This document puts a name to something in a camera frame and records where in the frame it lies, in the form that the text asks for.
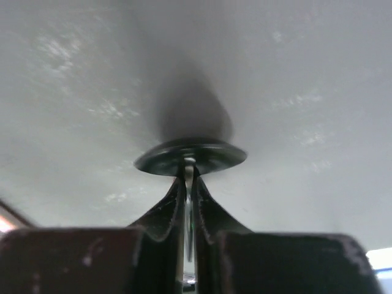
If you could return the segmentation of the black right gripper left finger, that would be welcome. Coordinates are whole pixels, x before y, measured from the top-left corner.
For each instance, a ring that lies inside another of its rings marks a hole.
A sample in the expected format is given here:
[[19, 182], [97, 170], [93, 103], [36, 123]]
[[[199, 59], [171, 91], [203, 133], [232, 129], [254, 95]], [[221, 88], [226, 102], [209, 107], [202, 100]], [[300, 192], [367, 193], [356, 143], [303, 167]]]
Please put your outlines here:
[[2, 293], [181, 293], [184, 181], [127, 227], [23, 228], [1, 239]]

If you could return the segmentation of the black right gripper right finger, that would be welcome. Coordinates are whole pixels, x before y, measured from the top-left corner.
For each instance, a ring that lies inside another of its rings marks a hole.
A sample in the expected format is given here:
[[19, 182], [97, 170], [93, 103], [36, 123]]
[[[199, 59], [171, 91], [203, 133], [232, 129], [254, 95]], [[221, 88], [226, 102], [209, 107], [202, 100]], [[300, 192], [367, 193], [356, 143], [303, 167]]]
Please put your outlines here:
[[381, 293], [363, 248], [351, 236], [253, 232], [192, 187], [199, 293]]

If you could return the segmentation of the black round spoon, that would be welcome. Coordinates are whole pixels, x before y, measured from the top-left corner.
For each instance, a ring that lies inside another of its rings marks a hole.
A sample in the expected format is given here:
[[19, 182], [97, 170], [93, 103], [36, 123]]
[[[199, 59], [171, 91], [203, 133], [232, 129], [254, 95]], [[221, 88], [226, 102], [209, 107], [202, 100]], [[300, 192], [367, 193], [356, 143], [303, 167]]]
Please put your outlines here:
[[157, 145], [134, 162], [134, 166], [142, 172], [159, 176], [178, 176], [184, 180], [185, 252], [188, 262], [194, 259], [192, 186], [195, 174], [205, 175], [226, 170], [241, 164], [246, 158], [245, 151], [224, 141], [189, 137]]

